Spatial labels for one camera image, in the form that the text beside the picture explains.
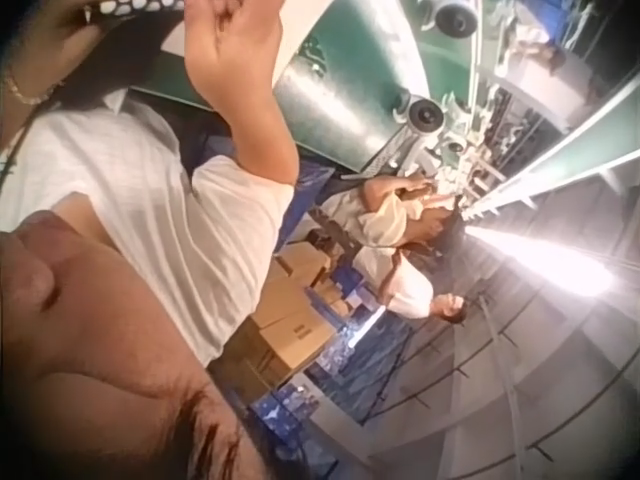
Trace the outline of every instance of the black and white patterned object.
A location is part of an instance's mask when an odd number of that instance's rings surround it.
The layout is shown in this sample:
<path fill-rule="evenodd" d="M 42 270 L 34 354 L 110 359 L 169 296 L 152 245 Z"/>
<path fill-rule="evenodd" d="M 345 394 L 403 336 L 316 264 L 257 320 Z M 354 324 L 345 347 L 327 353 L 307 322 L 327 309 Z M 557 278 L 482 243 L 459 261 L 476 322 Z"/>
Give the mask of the black and white patterned object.
<path fill-rule="evenodd" d="M 124 17 L 138 12 L 184 10 L 183 0 L 106 0 L 100 3 L 102 15 Z"/>

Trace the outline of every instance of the cardboard box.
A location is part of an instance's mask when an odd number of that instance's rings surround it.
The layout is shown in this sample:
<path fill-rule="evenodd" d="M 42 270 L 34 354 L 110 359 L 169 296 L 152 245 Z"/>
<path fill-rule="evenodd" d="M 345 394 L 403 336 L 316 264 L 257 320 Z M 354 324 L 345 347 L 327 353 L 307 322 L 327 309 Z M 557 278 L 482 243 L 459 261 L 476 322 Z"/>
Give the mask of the cardboard box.
<path fill-rule="evenodd" d="M 331 305 L 331 309 L 341 317 L 348 317 L 351 314 L 350 305 L 344 300 L 336 300 Z"/>
<path fill-rule="evenodd" d="M 262 288 L 260 303 L 250 316 L 259 328 L 267 328 L 297 311 L 304 310 L 310 304 L 304 290 L 295 280 L 286 276 L 282 267 L 273 267 L 270 272 L 271 280 L 267 279 Z"/>
<path fill-rule="evenodd" d="M 335 329 L 310 305 L 265 329 L 245 321 L 225 345 L 222 362 L 248 362 L 262 381 L 277 388 L 324 349 Z"/>
<path fill-rule="evenodd" d="M 286 245 L 276 258 L 289 276 L 303 287 L 313 286 L 331 266 L 329 256 L 308 242 Z"/>
<path fill-rule="evenodd" d="M 269 271 L 267 272 L 267 279 L 265 280 L 265 284 L 272 282 L 274 280 L 280 280 L 281 278 L 288 277 L 289 273 L 284 269 L 280 263 L 278 263 L 275 259 L 271 260 L 269 264 Z"/>
<path fill-rule="evenodd" d="M 273 389 L 247 361 L 235 363 L 216 360 L 216 363 L 217 376 L 231 387 L 246 405 L 260 400 Z"/>
<path fill-rule="evenodd" d="M 329 305 L 342 300 L 342 290 L 331 279 L 316 284 L 313 290 Z"/>
<path fill-rule="evenodd" d="M 280 360 L 285 374 L 303 364 L 336 333 L 333 326 L 311 306 L 260 331 Z M 279 368 L 271 362 L 270 368 Z"/>

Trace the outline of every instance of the speaker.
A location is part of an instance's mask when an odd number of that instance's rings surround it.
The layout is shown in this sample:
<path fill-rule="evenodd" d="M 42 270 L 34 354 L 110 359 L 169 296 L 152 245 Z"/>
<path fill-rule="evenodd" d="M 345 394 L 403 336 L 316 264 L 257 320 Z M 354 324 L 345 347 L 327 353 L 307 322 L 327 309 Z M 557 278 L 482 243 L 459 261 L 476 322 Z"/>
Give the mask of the speaker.
<path fill-rule="evenodd" d="M 422 0 L 422 31 L 438 28 L 451 38 L 469 38 L 478 30 L 478 12 L 472 0 Z"/>

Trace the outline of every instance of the bracelet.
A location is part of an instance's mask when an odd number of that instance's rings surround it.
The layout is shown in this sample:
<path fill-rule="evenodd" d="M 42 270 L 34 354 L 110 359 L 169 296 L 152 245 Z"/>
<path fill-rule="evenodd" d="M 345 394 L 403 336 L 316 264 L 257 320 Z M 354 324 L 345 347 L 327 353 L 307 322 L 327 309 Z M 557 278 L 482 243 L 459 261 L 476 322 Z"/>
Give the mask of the bracelet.
<path fill-rule="evenodd" d="M 38 97 L 28 97 L 22 94 L 22 92 L 20 91 L 20 88 L 18 87 L 18 84 L 16 83 L 15 79 L 10 73 L 4 76 L 3 81 L 7 86 L 7 88 L 9 89 L 9 91 L 11 92 L 11 94 L 20 103 L 24 105 L 29 105 L 29 106 L 36 106 L 46 102 L 47 100 L 49 100 L 49 98 L 51 98 L 51 95 L 53 94 L 56 88 L 55 86 L 51 87 L 49 90 L 47 90 L 45 93 L 43 93 Z"/>

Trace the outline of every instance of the white t-shirt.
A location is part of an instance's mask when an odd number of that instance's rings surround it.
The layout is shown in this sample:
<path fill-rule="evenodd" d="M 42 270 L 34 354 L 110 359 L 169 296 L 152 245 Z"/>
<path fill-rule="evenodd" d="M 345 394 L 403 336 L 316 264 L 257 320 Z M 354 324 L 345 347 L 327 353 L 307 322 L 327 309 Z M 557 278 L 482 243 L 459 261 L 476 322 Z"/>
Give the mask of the white t-shirt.
<path fill-rule="evenodd" d="M 190 184 L 169 125 L 130 107 L 37 119 L 0 193 L 0 230 L 71 193 L 87 195 L 206 365 L 258 304 L 293 187 L 227 157 L 199 167 Z"/>
<path fill-rule="evenodd" d="M 384 199 L 377 212 L 367 212 L 360 195 L 357 188 L 338 193 L 322 204 L 322 210 L 362 245 L 396 245 L 407 228 L 407 220 L 417 220 L 422 213 L 419 201 L 403 202 L 394 194 Z"/>
<path fill-rule="evenodd" d="M 353 267 L 374 288 L 380 288 L 393 268 L 393 248 L 368 248 L 360 250 Z M 403 258 L 400 267 L 389 285 L 393 295 L 388 309 L 408 319 L 429 316 L 433 285 L 417 268 Z"/>

